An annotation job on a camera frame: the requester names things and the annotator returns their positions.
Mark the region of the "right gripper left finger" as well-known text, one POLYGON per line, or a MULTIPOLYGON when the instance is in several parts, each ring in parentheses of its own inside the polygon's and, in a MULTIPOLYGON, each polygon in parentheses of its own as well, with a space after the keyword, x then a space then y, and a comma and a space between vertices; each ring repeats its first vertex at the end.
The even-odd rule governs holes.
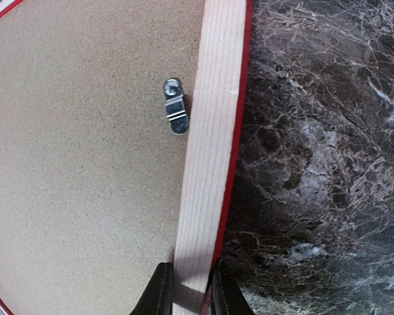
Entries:
POLYGON ((173 264, 161 262, 130 315, 171 315, 173 306, 173 264))

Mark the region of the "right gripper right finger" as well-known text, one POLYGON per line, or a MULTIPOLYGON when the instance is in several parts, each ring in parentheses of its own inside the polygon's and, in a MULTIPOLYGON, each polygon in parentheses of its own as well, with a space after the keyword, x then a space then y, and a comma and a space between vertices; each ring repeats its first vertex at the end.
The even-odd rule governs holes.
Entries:
POLYGON ((215 263, 211 283, 211 314, 254 315, 226 263, 215 263))

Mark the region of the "brown backing board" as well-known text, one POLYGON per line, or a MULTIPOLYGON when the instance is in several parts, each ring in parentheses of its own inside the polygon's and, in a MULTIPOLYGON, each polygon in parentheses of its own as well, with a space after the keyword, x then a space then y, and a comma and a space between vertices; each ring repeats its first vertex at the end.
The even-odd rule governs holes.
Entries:
POLYGON ((128 314, 173 253, 203 1, 24 1, 0 19, 0 297, 128 314))

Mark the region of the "red wooden picture frame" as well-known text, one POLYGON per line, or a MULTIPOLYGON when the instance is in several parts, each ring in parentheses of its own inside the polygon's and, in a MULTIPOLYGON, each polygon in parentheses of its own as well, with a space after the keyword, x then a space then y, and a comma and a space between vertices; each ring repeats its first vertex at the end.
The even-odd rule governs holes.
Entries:
MULTIPOLYGON (((0 19, 22 2, 0 1, 0 19)), ((252 2, 203 2, 192 93, 178 77, 162 85, 169 126, 187 137, 175 246, 159 262, 173 264, 172 314, 209 314, 209 274, 223 241, 246 90, 252 2)), ((0 314, 14 314, 1 297, 0 314)))

